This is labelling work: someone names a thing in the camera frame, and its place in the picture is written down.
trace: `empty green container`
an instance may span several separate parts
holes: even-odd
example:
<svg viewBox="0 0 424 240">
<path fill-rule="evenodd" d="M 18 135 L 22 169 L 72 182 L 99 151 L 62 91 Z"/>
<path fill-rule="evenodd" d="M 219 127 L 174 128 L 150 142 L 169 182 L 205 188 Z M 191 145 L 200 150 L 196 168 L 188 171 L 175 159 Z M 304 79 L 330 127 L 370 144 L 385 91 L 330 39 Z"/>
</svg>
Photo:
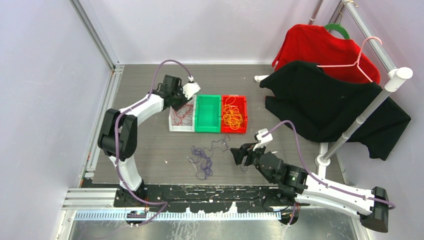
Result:
<svg viewBox="0 0 424 240">
<path fill-rule="evenodd" d="M 221 95 L 197 95 L 194 131 L 221 132 Z"/>
</svg>

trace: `red shirt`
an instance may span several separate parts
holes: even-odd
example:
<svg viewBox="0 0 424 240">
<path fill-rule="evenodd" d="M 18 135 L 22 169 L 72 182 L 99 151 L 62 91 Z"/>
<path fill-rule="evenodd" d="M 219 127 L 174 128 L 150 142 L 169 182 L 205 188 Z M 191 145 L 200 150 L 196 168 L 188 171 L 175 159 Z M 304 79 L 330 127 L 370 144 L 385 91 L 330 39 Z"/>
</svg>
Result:
<svg viewBox="0 0 424 240">
<path fill-rule="evenodd" d="M 287 31 L 284 43 L 272 66 L 275 70 L 293 61 L 305 61 L 319 65 L 353 64 L 359 55 L 359 47 L 351 39 L 340 39 L 331 35 L 323 26 L 297 24 Z M 380 83 L 380 73 L 376 66 L 362 54 L 360 68 L 375 83 Z M 350 83 L 365 84 L 370 81 L 356 66 L 323 67 L 329 76 Z"/>
</svg>

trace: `clothing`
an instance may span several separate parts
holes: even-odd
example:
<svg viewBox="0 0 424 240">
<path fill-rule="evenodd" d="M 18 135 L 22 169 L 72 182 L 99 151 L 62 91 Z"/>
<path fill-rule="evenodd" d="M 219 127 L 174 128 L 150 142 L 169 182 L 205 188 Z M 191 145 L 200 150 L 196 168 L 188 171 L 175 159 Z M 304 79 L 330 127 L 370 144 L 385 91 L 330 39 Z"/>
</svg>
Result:
<svg viewBox="0 0 424 240">
<path fill-rule="evenodd" d="M 286 64 L 259 86 L 275 95 L 266 97 L 266 109 L 281 121 L 292 121 L 305 139 L 319 143 L 337 141 L 382 91 L 375 82 L 339 81 L 325 74 L 317 64 L 304 61 Z M 360 142 L 368 147 L 370 158 L 386 160 L 410 120 L 406 112 L 387 98 L 348 142 Z"/>
<path fill-rule="evenodd" d="M 288 30 L 272 66 L 274 67 L 277 61 L 275 70 L 293 61 L 320 65 L 349 65 L 356 62 L 360 50 L 353 40 L 334 37 L 323 26 L 297 24 Z M 379 70 L 364 54 L 361 55 L 359 66 L 371 80 L 380 83 Z M 370 82 L 356 66 L 325 67 L 323 71 L 344 82 L 357 84 Z"/>
</svg>

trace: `orange yarn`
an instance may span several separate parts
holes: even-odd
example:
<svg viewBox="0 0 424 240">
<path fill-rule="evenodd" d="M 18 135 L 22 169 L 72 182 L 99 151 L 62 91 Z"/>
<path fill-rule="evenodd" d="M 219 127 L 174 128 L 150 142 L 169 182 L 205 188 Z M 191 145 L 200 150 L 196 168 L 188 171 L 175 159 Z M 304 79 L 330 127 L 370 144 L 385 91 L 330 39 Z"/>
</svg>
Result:
<svg viewBox="0 0 424 240">
<path fill-rule="evenodd" d="M 228 99 L 231 97 L 234 98 L 234 101 L 231 103 L 227 103 Z M 228 125 L 232 130 L 237 130 L 242 126 L 243 123 L 243 116 L 239 111 L 239 108 L 237 106 L 234 106 L 236 102 L 235 96 L 229 96 L 225 100 L 225 104 L 222 106 L 223 116 L 222 119 L 224 120 L 224 123 Z"/>
</svg>

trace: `white wall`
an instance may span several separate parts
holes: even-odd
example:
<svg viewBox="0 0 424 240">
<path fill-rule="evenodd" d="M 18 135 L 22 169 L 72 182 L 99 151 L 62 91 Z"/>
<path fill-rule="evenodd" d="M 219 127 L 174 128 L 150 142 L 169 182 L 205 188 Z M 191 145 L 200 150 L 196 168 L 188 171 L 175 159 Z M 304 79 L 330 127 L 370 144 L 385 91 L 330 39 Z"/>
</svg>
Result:
<svg viewBox="0 0 424 240">
<path fill-rule="evenodd" d="M 271 63 L 316 0 L 85 0 L 121 64 Z M 324 24 L 335 0 L 316 19 Z"/>
<path fill-rule="evenodd" d="M 369 159 L 368 150 L 360 143 L 347 143 L 339 151 L 349 182 L 359 187 L 383 187 L 397 208 L 389 212 L 389 233 L 372 233 L 377 240 L 419 239 L 424 235 L 422 199 L 424 190 L 424 34 L 422 9 L 424 2 L 405 0 L 355 0 L 357 9 L 396 66 L 410 67 L 413 78 L 391 97 L 412 118 L 406 131 L 387 161 Z M 357 43 L 363 35 L 346 12 L 342 25 Z M 370 47 L 365 51 L 374 63 L 379 63 Z M 388 81 L 386 71 L 377 64 L 382 76 L 381 86 Z"/>
<path fill-rule="evenodd" d="M 110 70 L 67 0 L 0 7 L 0 239 L 50 240 Z"/>
</svg>

